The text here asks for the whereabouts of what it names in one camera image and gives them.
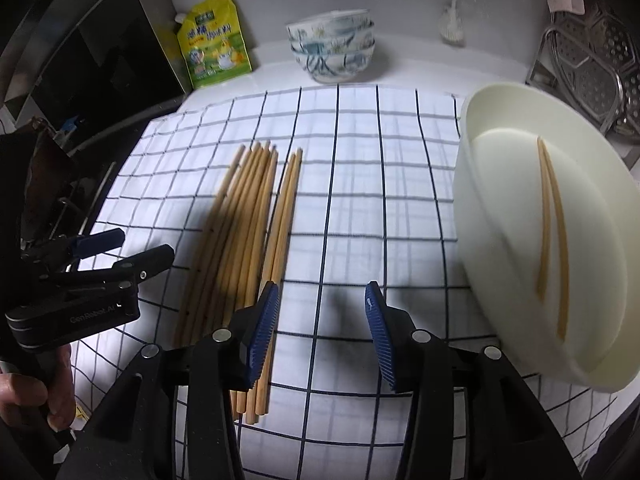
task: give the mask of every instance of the floral bowl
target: floral bowl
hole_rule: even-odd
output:
[[[344,54],[304,54],[293,51],[302,70],[319,83],[342,83],[369,66],[375,43],[369,48]]]
[[[299,54],[344,54],[365,50],[374,44],[373,24],[341,36],[289,40],[289,43],[291,49]]]
[[[367,9],[332,10],[310,16],[295,23],[287,23],[290,41],[311,41],[347,36],[372,25]]]

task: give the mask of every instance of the checkered tablecloth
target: checkered tablecloth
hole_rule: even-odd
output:
[[[81,269],[162,243],[174,266],[140,286],[136,322],[75,344],[79,402],[91,412],[140,347],[171,347],[180,297],[216,189],[238,145],[278,148],[276,197],[289,153],[303,162],[282,288],[270,408],[238,424],[248,479],[395,477],[410,395],[381,380],[364,314],[378,280],[388,304],[451,345],[498,344],[456,254],[452,210],[459,133],[451,95],[359,85],[236,97],[153,120],[124,164],[93,232],[121,227],[121,250]],[[526,375],[572,456],[584,462],[613,421],[616,396]],[[188,478],[186,388],[180,389],[176,463]],[[451,478],[464,472],[463,392],[455,393]]]

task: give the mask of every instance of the seasoning packet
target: seasoning packet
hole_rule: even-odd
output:
[[[194,6],[178,31],[178,43],[194,89],[251,72],[232,0]]]

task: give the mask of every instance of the white brush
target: white brush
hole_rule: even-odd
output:
[[[463,46],[465,43],[465,31],[462,30],[462,22],[456,9],[457,2],[458,0],[451,0],[451,6],[447,7],[440,17],[438,28],[442,39],[446,43]]]

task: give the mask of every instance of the silver screw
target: silver screw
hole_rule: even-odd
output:
[[[500,349],[496,348],[495,346],[488,346],[484,349],[484,355],[486,355],[489,359],[497,361],[502,357],[502,352],[500,352]]]
[[[142,347],[140,353],[143,358],[151,359],[152,357],[156,357],[159,351],[160,349],[158,348],[158,345],[146,345]]]
[[[213,338],[213,341],[223,343],[231,339],[231,332],[226,328],[219,328],[211,335],[211,337]]]
[[[414,330],[411,338],[417,343],[428,343],[431,341],[431,334],[426,330]]]

